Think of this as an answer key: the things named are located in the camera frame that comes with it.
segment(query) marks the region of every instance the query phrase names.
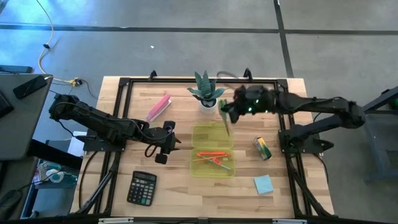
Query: yellow container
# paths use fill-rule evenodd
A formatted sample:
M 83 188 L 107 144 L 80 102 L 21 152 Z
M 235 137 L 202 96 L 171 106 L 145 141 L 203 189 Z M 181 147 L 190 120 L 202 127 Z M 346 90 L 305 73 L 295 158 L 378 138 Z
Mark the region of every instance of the yellow container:
M 214 157 L 217 155 L 203 155 L 198 156 L 198 153 L 206 152 L 225 152 L 228 156 L 217 157 L 221 165 L 217 165 L 211 159 L 204 159 L 203 157 Z M 228 178 L 235 175 L 235 161 L 234 152 L 230 149 L 192 149 L 191 152 L 191 163 L 190 170 L 191 175 L 194 177 L 217 177 L 217 178 Z
M 229 135 L 222 122 L 207 122 L 194 125 L 192 146 L 198 149 L 231 149 L 234 145 L 232 132 Z

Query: black calculator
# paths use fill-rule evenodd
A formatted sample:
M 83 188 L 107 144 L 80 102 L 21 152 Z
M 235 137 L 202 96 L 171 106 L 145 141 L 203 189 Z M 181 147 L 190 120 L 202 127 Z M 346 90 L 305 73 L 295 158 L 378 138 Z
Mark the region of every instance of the black calculator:
M 150 206 L 154 200 L 157 177 L 143 171 L 132 173 L 127 202 L 136 205 Z

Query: wooden tabletop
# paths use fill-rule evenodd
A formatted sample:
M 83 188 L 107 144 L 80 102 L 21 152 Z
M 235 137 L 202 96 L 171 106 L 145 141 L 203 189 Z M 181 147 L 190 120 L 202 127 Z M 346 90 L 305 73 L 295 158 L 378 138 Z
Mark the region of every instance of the wooden tabletop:
M 120 77 L 104 77 L 97 109 L 112 113 Z M 289 91 L 306 96 L 304 80 L 287 79 Z M 167 93 L 172 104 L 151 124 L 163 126 L 166 120 L 176 122 L 175 135 L 181 150 L 169 155 L 166 165 L 157 164 L 154 156 L 146 158 L 147 145 L 128 141 L 122 153 L 112 207 L 113 217 L 213 217 L 213 218 L 292 218 L 294 217 L 286 162 L 280 152 L 277 131 L 280 129 L 276 114 L 259 113 L 241 116 L 232 125 L 236 174 L 228 179 L 198 178 L 190 175 L 190 153 L 192 148 L 192 127 L 199 121 L 221 121 L 218 113 L 204 114 L 198 101 L 187 90 L 195 83 L 135 83 L 133 86 L 128 118 L 145 120 L 147 113 Z M 226 90 L 221 98 L 232 100 L 233 90 Z M 126 90 L 123 91 L 119 117 L 123 111 Z M 312 122 L 310 113 L 294 114 L 297 124 Z M 263 161 L 254 146 L 255 136 L 261 136 L 267 143 L 272 157 Z M 89 155 L 85 156 L 81 171 Z M 87 168 L 83 181 L 82 202 L 93 193 L 100 180 L 104 152 L 99 152 Z M 323 205 L 333 213 L 328 184 L 322 163 L 311 154 L 302 154 L 308 188 Z M 128 203 L 127 192 L 134 170 L 153 173 L 158 176 L 154 201 L 150 207 Z M 259 195 L 254 177 L 270 175 L 273 193 Z M 78 210 L 78 189 L 71 212 Z M 106 204 L 108 187 L 104 191 L 102 209 Z M 300 208 L 304 211 L 301 191 L 298 190 Z

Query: concrete floor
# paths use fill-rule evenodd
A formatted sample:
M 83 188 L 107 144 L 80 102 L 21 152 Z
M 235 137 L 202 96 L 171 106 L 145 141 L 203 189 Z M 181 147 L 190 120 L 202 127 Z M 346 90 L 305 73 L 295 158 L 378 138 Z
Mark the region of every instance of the concrete floor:
M 272 0 L 41 0 L 54 24 L 116 27 L 215 27 L 277 29 Z M 395 0 L 280 0 L 286 29 L 397 30 Z M 48 24 L 35 1 L 9 0 L 1 24 Z M 37 57 L 49 31 L 0 29 L 0 63 L 28 65 L 40 73 Z M 364 105 L 398 84 L 398 35 L 286 36 L 294 77 L 304 78 L 309 96 L 342 96 Z M 82 77 L 98 94 L 105 75 L 193 75 L 195 70 L 287 77 L 279 34 L 56 31 L 43 66 L 56 77 Z M 69 86 L 51 87 L 68 93 Z M 91 105 L 85 86 L 72 91 Z M 70 135 L 48 119 L 49 94 L 34 137 Z M 73 121 L 74 131 L 84 127 Z M 398 181 L 365 184 L 375 172 L 362 129 L 336 129 L 321 135 L 335 143 L 325 153 L 335 213 L 344 218 L 396 222 Z

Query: sticky note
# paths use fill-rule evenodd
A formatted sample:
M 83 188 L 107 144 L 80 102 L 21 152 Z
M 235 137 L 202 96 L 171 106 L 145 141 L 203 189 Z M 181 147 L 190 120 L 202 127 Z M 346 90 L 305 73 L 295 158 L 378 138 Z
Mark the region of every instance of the sticky note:
M 272 186 L 271 178 L 269 178 L 269 175 L 255 177 L 254 183 L 256 184 L 256 188 L 259 194 L 264 194 L 274 191 L 274 187 Z

